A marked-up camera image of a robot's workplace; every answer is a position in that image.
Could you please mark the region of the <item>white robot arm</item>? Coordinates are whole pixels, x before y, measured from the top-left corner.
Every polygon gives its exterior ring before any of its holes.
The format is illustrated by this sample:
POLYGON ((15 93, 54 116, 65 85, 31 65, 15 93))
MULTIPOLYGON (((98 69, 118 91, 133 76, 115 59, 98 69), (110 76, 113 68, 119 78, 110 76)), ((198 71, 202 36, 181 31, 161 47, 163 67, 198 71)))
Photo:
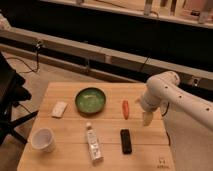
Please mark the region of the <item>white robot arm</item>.
POLYGON ((174 71, 166 71, 148 78, 146 91, 139 98, 139 104, 143 109, 143 125, 151 124, 153 112, 163 100, 166 100, 213 131, 213 103, 182 90, 178 87, 179 84, 180 77, 174 71))

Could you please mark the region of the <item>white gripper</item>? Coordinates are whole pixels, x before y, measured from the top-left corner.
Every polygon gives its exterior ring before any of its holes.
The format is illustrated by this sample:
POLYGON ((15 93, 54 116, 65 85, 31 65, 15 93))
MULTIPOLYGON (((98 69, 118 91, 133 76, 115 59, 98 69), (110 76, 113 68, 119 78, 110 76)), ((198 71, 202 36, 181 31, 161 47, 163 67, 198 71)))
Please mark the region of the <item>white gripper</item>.
POLYGON ((136 102, 146 112, 143 113, 143 125, 149 126, 153 120, 153 113, 161 104, 161 99, 152 95, 151 93, 144 93, 136 102))

